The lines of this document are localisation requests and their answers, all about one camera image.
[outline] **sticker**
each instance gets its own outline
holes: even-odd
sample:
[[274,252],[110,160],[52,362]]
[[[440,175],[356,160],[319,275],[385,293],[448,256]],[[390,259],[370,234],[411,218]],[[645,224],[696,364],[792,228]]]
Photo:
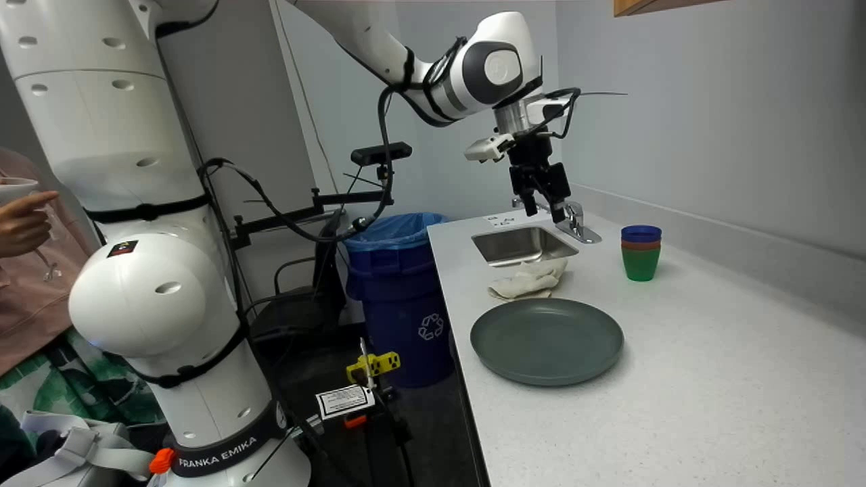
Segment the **sticker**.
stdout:
[[438,334],[444,334],[444,329],[447,329],[444,316],[428,313],[428,316],[421,318],[421,324],[417,326],[417,334],[419,334],[421,341],[436,341]]
[[110,247],[109,259],[120,256],[120,253],[132,253],[136,247],[137,247],[137,240],[122,240],[122,242]]
[[319,416],[327,421],[333,416],[347,416],[351,410],[374,408],[377,397],[370,389],[350,383],[342,389],[327,389],[316,395]]

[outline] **white countertop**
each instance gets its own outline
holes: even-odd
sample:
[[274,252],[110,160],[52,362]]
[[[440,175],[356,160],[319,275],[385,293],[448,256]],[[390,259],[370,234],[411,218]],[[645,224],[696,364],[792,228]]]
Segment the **white countertop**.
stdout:
[[501,303],[486,280],[503,270],[471,234],[522,224],[551,230],[546,213],[520,210],[431,228],[493,487],[866,485],[866,341],[854,321],[672,247],[654,280],[628,280],[618,228],[592,215],[604,242],[569,240],[578,253],[554,298],[620,321],[620,364],[569,389],[493,376],[467,332]]

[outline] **cable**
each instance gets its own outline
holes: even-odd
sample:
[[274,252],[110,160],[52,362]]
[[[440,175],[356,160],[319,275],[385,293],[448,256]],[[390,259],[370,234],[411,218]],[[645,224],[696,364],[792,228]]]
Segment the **cable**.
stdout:
[[[566,137],[566,136],[569,136],[569,130],[570,130],[570,115],[574,115],[574,103],[577,103],[577,96],[582,95],[582,90],[569,87],[569,90],[554,90],[554,92],[542,95],[542,96],[563,96],[563,95],[569,95],[569,103],[566,103],[569,113],[566,113],[563,132],[549,132],[551,137]],[[532,132],[538,132],[542,127],[546,127],[546,123],[554,121],[554,118],[557,118],[557,115],[545,118],[542,123],[532,127]]]
[[274,298],[282,294],[282,287],[279,287],[279,272],[291,267],[291,264],[301,264],[301,261],[314,261],[316,256],[302,256],[302,259],[289,259],[289,261],[282,261],[275,270],[274,270]]
[[401,448],[401,456],[404,456],[406,482],[408,482],[408,487],[415,487],[415,470],[411,470],[408,448],[406,448],[406,444],[401,444],[397,448]]
[[[162,72],[164,72],[164,84],[167,84],[167,95],[170,95],[170,99],[174,99],[174,106],[176,106],[176,111],[179,111],[179,121],[182,121],[182,130],[183,130],[183,140],[189,144],[189,150],[191,150],[191,156],[198,160],[198,161],[202,161],[202,149],[199,149],[199,140],[195,137],[195,130],[191,130],[191,123],[189,123],[189,115],[186,115],[186,111],[183,111],[183,103],[182,103],[182,96],[179,96],[179,90],[176,90],[176,84],[174,84],[174,72],[167,69],[167,64],[164,64],[164,53],[162,53],[162,44],[156,40],[153,44],[153,48],[156,48],[156,57],[160,57],[160,64],[162,64]],[[217,192],[213,192],[213,183],[212,183],[212,173],[205,173],[205,161],[198,167],[198,178],[199,178],[199,183],[202,183],[202,192],[212,196],[212,210],[213,210],[213,215],[217,215],[217,228],[220,228],[220,232],[221,232],[221,247],[227,249],[227,256],[229,256],[229,278],[232,278],[232,294],[236,294],[236,305],[241,307],[243,305],[243,298],[252,298],[252,293],[248,293],[248,287],[247,287],[247,280],[243,280],[243,270],[241,270],[241,259],[239,259],[239,253],[232,252],[232,232],[229,232],[229,228],[227,228],[227,222],[225,222],[225,213],[221,213],[221,209],[220,209],[220,202],[217,202]]]
[[247,321],[252,321],[248,313],[252,313],[255,307],[264,305],[264,303],[274,303],[274,294],[259,298],[259,301],[252,301],[252,303],[243,307]]
[[363,178],[359,175],[359,171],[355,171],[355,173],[343,173],[347,178],[351,178],[351,186],[356,183],[356,180],[363,180],[363,183],[370,183],[370,186],[377,186],[377,188],[382,188],[382,183],[379,180],[374,180],[374,178]]
[[309,444],[316,448],[316,455],[333,464],[333,470],[339,476],[343,476],[343,482],[350,482],[351,487],[365,487],[342,459],[335,459],[331,455],[331,448],[319,441],[319,435],[314,432],[314,428],[309,428],[309,421],[302,416],[298,416],[294,410],[289,408],[282,408],[286,414],[289,421],[294,421],[302,432],[302,439],[309,439]]
[[363,165],[356,165],[355,175],[351,175],[351,183],[347,188],[347,195],[355,188],[355,183],[359,180],[359,173],[363,173]]
[[563,132],[551,132],[551,137],[566,137],[570,132],[570,115],[574,115],[574,103],[577,96],[622,96],[624,92],[582,92],[577,87],[570,90],[557,90],[557,92],[549,92],[549,95],[566,95],[570,92],[569,96],[569,115],[566,115],[566,123],[563,123]]
[[382,145],[385,145],[385,161],[379,165],[382,178],[385,178],[382,199],[379,199],[377,210],[367,218],[355,218],[351,230],[347,230],[343,234],[323,238],[323,234],[314,234],[314,232],[302,230],[301,224],[294,224],[289,215],[285,215],[274,205],[274,199],[263,188],[263,183],[255,175],[248,175],[247,171],[241,171],[232,160],[213,156],[199,171],[209,173],[212,167],[221,167],[221,165],[232,167],[263,196],[263,202],[267,205],[267,210],[274,215],[279,215],[291,232],[298,232],[298,234],[302,234],[302,238],[309,238],[314,242],[339,242],[339,240],[347,240],[347,238],[355,238],[355,234],[365,232],[385,213],[385,205],[390,202],[390,195],[393,195],[393,173],[396,171],[393,171],[390,136],[386,136],[386,111],[390,111],[393,92],[397,92],[397,87],[385,87],[382,95],[379,95],[379,132],[382,132]]

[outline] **black cable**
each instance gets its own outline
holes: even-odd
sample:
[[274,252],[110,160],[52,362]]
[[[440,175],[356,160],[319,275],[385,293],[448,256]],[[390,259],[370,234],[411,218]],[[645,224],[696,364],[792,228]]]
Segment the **black cable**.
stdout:
[[220,0],[213,3],[213,7],[198,18],[198,21],[164,21],[164,25],[156,25],[156,38],[167,38],[167,35],[176,35],[176,31],[183,31],[183,29],[195,29],[199,25],[205,25],[209,18],[213,18],[220,10]]
[[408,456],[408,448],[406,444],[397,447],[401,448],[401,456],[404,456],[404,470],[406,470],[406,487],[415,487],[415,470],[411,470],[411,456]]
[[248,313],[252,313],[255,307],[264,305],[264,303],[274,303],[274,294],[259,298],[259,301],[252,301],[252,303],[243,307],[247,321],[248,321]]
[[314,447],[314,451],[333,464],[333,470],[339,476],[343,476],[343,482],[350,482],[351,487],[365,487],[342,459],[335,459],[331,455],[331,448],[319,441],[319,435],[314,432],[314,428],[309,428],[309,421],[302,416],[294,416],[289,408],[282,408],[286,414],[289,421],[294,421],[301,428],[301,432],[309,439],[309,444]]
[[351,173],[343,173],[347,178],[356,178],[356,180],[363,180],[363,183],[370,183],[370,186],[377,186],[377,188],[382,188],[382,183],[379,180],[374,180],[374,178],[363,178],[363,175],[351,175]]
[[274,298],[279,298],[282,294],[282,287],[279,287],[279,272],[282,270],[286,270],[286,267],[291,267],[291,264],[301,264],[301,261],[314,261],[316,256],[302,256],[302,259],[289,259],[289,261],[282,261],[275,270],[274,270]]
[[577,90],[577,87],[570,87],[570,90],[554,90],[554,92],[546,92],[545,96],[561,96],[561,95],[569,95],[569,103],[566,103],[569,113],[566,113],[563,132],[549,132],[551,137],[566,137],[566,136],[570,132],[574,103],[577,103],[577,96],[582,95],[582,90]]
[[314,234],[314,232],[302,230],[298,222],[291,222],[289,215],[285,215],[285,213],[274,205],[274,199],[271,199],[271,195],[263,188],[263,183],[259,183],[255,175],[248,175],[247,171],[241,171],[232,160],[213,156],[213,160],[209,160],[209,161],[202,165],[202,171],[209,171],[209,167],[221,167],[221,165],[232,167],[232,171],[263,196],[263,202],[267,205],[267,210],[271,210],[274,215],[279,215],[291,232],[298,232],[298,234],[302,234],[302,238],[309,238],[309,240],[314,240],[314,242],[342,242],[342,240],[347,240],[347,238],[355,238],[355,234],[365,232],[365,230],[385,213],[385,209],[390,205],[393,173],[396,173],[396,171],[393,171],[390,136],[386,136],[386,107],[390,107],[393,92],[397,92],[397,87],[386,87],[386,90],[382,90],[382,95],[379,95],[379,130],[382,130],[382,145],[385,145],[385,161],[379,165],[382,178],[385,178],[385,183],[382,183],[382,199],[379,199],[377,210],[374,210],[367,218],[355,222],[351,230],[347,230],[343,234],[324,238],[324,234]]
[[[199,149],[199,140],[191,130],[191,121],[189,121],[189,113],[183,111],[183,103],[179,96],[179,90],[176,90],[176,81],[174,81],[174,72],[167,69],[167,61],[164,61],[164,50],[162,50],[162,44],[156,40],[156,57],[160,57],[160,64],[162,64],[162,72],[164,72],[164,84],[167,84],[167,95],[179,111],[179,121],[182,121],[182,130],[183,130],[183,140],[189,144],[189,150],[198,161],[202,161],[202,149]],[[217,188],[212,183],[212,173],[202,171],[205,161],[198,167],[198,178],[202,183],[202,192],[212,196],[212,210],[217,215],[217,228],[220,228],[220,234],[221,234],[221,247],[227,249],[227,256],[229,256],[229,278],[232,278],[232,294],[236,294],[236,303],[239,307],[243,307],[243,298],[248,298],[248,287],[243,293],[243,275],[241,275],[241,256],[239,252],[232,252],[232,232],[227,228],[227,218],[217,202]]]
[[355,175],[351,175],[351,183],[350,183],[350,188],[343,195],[350,195],[355,188],[355,183],[359,180],[359,171],[363,171],[363,165],[356,165]]

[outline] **person's hand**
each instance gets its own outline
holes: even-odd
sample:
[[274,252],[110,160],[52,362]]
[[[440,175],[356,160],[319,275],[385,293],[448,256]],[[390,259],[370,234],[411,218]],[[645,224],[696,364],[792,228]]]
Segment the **person's hand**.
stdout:
[[49,240],[49,215],[41,210],[56,192],[29,192],[0,205],[0,256],[15,256]]

